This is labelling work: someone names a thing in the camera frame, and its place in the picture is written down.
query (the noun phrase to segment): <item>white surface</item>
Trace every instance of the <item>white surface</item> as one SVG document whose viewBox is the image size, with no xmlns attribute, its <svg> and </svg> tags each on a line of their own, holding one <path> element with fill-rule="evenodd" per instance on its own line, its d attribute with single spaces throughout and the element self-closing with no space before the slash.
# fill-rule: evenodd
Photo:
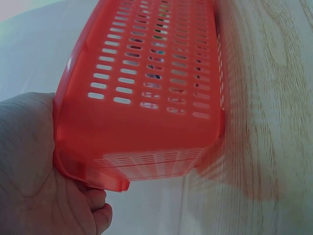
<svg viewBox="0 0 313 235">
<path fill-rule="evenodd" d="M 43 5 L 23 1 L 29 3 L 24 9 Z M 29 91 L 56 91 L 95 4 L 95 0 L 61 1 L 0 23 L 0 100 Z M 109 192 L 114 218 L 105 234 L 178 235 L 182 181 L 136 182 L 126 193 Z"/>
</svg>

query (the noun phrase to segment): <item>plastic basket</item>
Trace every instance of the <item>plastic basket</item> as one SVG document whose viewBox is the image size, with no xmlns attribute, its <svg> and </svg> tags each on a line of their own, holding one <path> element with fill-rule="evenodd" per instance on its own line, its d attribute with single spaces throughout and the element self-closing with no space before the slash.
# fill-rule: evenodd
<svg viewBox="0 0 313 235">
<path fill-rule="evenodd" d="M 208 0 L 101 0 L 54 101 L 54 164 L 93 188 L 182 176 L 217 140 L 220 81 Z"/>
</svg>

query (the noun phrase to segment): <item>human hand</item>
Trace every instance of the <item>human hand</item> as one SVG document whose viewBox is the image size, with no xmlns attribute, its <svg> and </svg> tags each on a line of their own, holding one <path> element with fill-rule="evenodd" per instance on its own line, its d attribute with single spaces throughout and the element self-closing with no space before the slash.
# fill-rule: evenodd
<svg viewBox="0 0 313 235">
<path fill-rule="evenodd" d="M 0 234 L 99 235 L 112 221 L 103 190 L 52 165 L 52 94 L 0 102 Z"/>
</svg>

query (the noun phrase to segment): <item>red basket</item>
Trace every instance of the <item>red basket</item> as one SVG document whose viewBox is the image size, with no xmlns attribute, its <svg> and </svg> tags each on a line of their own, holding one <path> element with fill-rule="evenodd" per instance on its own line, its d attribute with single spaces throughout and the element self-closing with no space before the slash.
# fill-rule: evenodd
<svg viewBox="0 0 313 235">
<path fill-rule="evenodd" d="M 54 102 L 54 164 L 93 188 L 182 176 L 220 132 L 209 0 L 100 0 Z"/>
</svg>

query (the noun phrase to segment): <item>wooden surface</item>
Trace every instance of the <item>wooden surface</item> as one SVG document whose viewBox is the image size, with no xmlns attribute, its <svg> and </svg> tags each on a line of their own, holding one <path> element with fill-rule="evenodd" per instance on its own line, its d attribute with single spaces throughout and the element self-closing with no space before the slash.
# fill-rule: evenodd
<svg viewBox="0 0 313 235">
<path fill-rule="evenodd" d="M 313 234 L 313 0 L 218 0 L 226 130 L 180 235 Z"/>
</svg>

